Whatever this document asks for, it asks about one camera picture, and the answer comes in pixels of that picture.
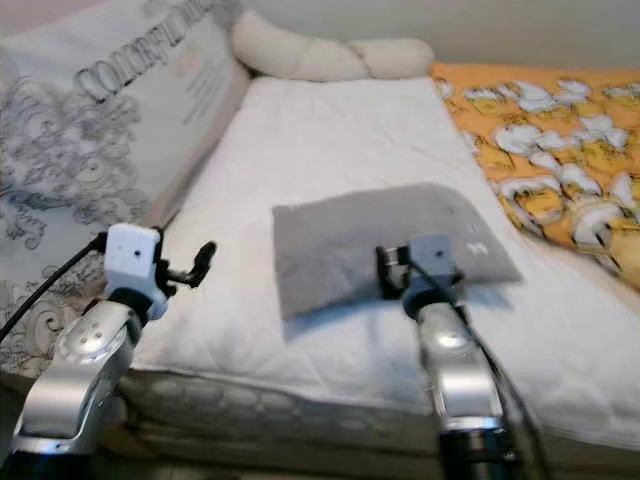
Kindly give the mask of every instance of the cartoon print blanket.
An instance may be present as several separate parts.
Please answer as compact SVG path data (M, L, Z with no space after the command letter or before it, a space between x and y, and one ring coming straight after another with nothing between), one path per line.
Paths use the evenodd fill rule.
M640 71L436 64L432 75L511 221L640 289Z

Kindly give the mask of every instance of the black cable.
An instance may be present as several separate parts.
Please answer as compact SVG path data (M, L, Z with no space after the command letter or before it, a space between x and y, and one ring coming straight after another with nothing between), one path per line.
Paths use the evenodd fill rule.
M455 312L458 312L458 306L456 305L454 297L445 289L445 287L440 285L429 273L427 273L420 265L418 265L414 261L409 260L409 265L411 266L411 268L414 268L431 285L431 287L433 287L433 289L436 290L438 294L446 300L446 302L451 306L451 308L453 308ZM542 440L540 439L538 430L533 419L531 418L531 415L529 414L524 400L518 393L518 390L516 389L509 376L506 374L502 365L495 359L495 356L493 355L491 349L486 345L486 343L482 340L482 338L480 338L478 333L471 327L471 325L469 325L467 321L464 322L464 325L471 338L478 344L485 357L487 357L489 368L491 368L491 371L497 377L497 379L503 382L504 385L506 385L507 390L509 391L509 395L513 398L513 401L518 407L518 410L520 410L525 429L527 430L532 443L535 461L538 464L538 468L540 470L542 478L545 480L552 480L553 476L551 474L551 468L549 467L549 463L547 462L546 454L542 446Z
M33 305L38 301L38 299L51 288L60 277L62 277L65 273L67 273L71 267L73 267L76 263L82 260L87 254L92 252L93 250L97 250L99 252L103 252L106 249L107 245L107 234L106 232L99 233L93 240L91 240L82 250L76 253L73 257L71 257L64 265L58 268L55 272L51 274L49 278L47 278L42 285L38 287L38 289L31 294L29 298L27 298L22 305L18 307L18 309L14 312L13 315L7 320L2 328L0 328L0 343L9 336L9 332L13 330L16 324L20 321L22 316L27 313L27 311L33 307Z

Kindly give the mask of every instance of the white mattress cover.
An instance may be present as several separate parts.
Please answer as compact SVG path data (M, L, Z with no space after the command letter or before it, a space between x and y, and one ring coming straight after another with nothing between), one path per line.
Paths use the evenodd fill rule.
M185 267L202 243L218 241L211 273L145 329L134 367L429 412L414 327L397 304L281 321L270 212L425 181L466 195L526 280L472 287L468 301L545 428L640 448L640 301L598 267L559 261L566 255L511 226L427 79L255 81L165 238L165 256Z

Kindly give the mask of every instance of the bedsheet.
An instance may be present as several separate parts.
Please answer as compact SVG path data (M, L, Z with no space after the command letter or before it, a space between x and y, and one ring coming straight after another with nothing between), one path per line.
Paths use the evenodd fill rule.
M640 290L640 71L437 64L433 75L514 225Z
M517 285L473 286L467 301L542 425L640 449L640 302L603 272L559 261L516 231L425 79L254 81L166 232L165 255L176 265L218 241L213 268L147 326L134 367L430 412L414 328L399 305L281 320L271 230L273 205L424 181L465 195L523 274Z

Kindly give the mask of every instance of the patterned pillow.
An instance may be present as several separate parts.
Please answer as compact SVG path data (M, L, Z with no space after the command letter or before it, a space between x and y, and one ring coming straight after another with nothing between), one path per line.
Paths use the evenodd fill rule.
M247 85L221 26L235 2L36 4L0 0L0 325L97 232L166 224ZM63 277L0 368L37 375L101 275L94 255Z

